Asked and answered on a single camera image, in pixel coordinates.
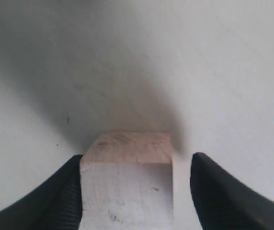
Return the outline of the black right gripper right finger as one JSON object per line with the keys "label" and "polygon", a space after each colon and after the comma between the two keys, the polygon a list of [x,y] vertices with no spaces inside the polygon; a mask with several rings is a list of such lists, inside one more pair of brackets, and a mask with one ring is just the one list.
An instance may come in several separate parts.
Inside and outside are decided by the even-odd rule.
{"label": "black right gripper right finger", "polygon": [[204,153],[192,156],[190,189],[204,230],[274,230],[274,202]]}

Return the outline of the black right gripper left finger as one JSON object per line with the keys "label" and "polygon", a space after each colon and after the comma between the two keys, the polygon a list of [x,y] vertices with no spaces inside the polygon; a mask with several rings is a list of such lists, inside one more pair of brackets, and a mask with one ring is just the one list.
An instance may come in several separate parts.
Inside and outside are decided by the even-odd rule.
{"label": "black right gripper left finger", "polygon": [[81,155],[71,157],[32,192],[0,211],[0,230],[77,230],[83,214]]}

